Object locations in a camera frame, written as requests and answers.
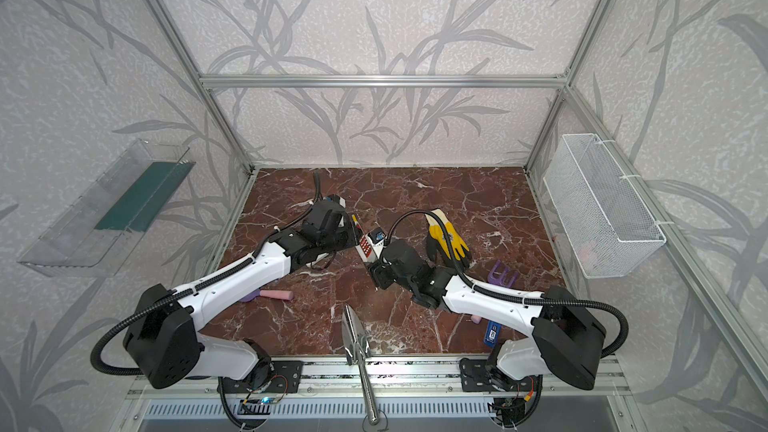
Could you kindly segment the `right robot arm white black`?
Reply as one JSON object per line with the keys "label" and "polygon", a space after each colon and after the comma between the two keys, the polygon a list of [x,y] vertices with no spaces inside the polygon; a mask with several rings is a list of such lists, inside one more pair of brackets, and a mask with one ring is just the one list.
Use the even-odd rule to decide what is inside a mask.
{"label": "right robot arm white black", "polygon": [[579,300],[563,287],[536,292],[483,283],[450,267],[431,266],[400,239],[372,243],[363,236],[357,251],[377,288],[397,284],[425,308],[479,316],[521,333],[522,339],[495,346],[486,362],[500,387],[550,373],[570,386],[591,390],[601,359],[616,352],[629,335],[628,320],[619,309]]}

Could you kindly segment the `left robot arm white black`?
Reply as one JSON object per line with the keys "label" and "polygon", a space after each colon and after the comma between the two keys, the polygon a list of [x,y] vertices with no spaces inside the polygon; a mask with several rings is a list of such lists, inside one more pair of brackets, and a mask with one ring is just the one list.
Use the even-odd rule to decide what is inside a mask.
{"label": "left robot arm white black", "polygon": [[142,294],[133,315],[95,344],[92,367],[112,376],[142,375],[156,389],[190,377],[258,384],[270,358],[255,342],[203,334],[225,309],[263,286],[327,256],[355,247],[361,229],[337,195],[316,200],[297,227],[272,231],[256,250],[201,279]]}

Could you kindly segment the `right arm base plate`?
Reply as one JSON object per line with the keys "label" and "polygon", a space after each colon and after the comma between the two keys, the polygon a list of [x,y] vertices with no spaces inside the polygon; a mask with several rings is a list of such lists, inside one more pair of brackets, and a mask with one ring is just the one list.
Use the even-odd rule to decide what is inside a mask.
{"label": "right arm base plate", "polygon": [[498,368],[488,366],[485,359],[461,358],[459,360],[461,389],[469,392],[510,392],[516,395],[536,394],[539,390],[535,376],[512,379]]}

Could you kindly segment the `red white remote control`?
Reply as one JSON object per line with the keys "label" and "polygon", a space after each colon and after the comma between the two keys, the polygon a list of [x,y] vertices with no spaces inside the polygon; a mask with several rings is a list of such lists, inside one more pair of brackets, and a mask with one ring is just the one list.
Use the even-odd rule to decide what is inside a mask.
{"label": "red white remote control", "polygon": [[368,237],[368,233],[364,233],[361,236],[360,242],[356,247],[364,264],[371,264],[377,261],[384,248],[384,242],[380,246],[373,246]]}

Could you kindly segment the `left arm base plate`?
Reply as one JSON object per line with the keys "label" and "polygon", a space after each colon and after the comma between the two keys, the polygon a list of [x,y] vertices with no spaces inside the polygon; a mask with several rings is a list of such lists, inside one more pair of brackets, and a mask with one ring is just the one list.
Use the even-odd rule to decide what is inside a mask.
{"label": "left arm base plate", "polygon": [[304,362],[278,360],[271,364],[265,381],[254,389],[257,393],[296,394],[302,377]]}

